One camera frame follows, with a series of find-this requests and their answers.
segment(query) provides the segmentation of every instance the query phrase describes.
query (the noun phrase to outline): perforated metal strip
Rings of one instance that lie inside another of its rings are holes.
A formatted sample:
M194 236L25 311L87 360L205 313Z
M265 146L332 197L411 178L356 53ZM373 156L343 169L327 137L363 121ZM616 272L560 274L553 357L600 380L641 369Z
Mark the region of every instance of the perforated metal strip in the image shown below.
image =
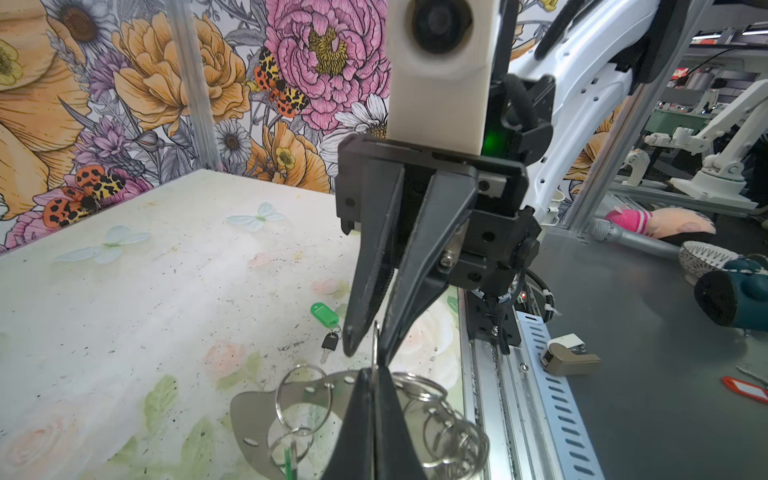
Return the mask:
M547 373L539 360L551 339L546 325L540 316L527 313L518 312L518 320L563 475L566 480L604 480L568 381Z

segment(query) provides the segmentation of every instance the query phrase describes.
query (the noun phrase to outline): red tag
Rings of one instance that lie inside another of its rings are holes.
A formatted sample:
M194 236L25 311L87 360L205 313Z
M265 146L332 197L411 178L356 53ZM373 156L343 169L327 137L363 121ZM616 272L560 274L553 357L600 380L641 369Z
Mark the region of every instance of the red tag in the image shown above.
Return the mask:
M723 384L725 384L731 392L768 404L768 390L765 390L763 387L735 379L732 376L724 376Z

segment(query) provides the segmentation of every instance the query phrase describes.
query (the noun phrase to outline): butterfly decal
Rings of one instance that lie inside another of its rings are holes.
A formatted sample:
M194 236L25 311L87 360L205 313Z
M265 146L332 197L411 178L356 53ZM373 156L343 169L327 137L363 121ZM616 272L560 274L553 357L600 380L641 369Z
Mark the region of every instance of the butterfly decal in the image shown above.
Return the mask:
M132 233L130 228L117 225L109 229L101 245L73 250L59 255L53 261L78 262L92 258L96 263L110 263L120 258L120 255L123 254L123 246L143 242L150 236L147 232Z
M275 102L277 111L284 117L294 118L310 104L309 98L298 88L289 87L280 77L272 52L264 47L259 53L259 64L254 70L256 86L261 91L269 92L270 101Z
M87 165L74 176L77 187L63 186L66 198L57 197L46 203L43 223L48 228L66 227L101 208L101 202L125 188L125 179L107 174L101 165Z
M233 215L227 217L227 222L233 225L243 225L249 232L257 232L264 226L264 222L277 222L285 217L285 215L277 213L272 204L264 202L259 205L256 215Z

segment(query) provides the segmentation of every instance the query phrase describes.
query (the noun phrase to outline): gray table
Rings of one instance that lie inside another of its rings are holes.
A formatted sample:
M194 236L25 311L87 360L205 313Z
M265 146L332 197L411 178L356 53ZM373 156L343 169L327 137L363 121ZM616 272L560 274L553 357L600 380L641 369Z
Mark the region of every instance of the gray table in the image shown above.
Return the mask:
M720 381L768 376L768 334L711 322L677 263L549 233L531 269L554 292L553 337L603 360L569 379L609 480L766 478L768 406Z

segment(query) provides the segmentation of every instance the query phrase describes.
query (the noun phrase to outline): white camera housing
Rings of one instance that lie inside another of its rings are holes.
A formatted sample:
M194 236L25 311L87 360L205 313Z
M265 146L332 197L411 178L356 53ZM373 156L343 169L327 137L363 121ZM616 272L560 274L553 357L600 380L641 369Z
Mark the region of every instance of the white camera housing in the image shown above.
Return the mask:
M472 13L472 25L454 50L435 55L414 39L416 0L389 0L388 138L480 154L500 24L499 0L463 1Z

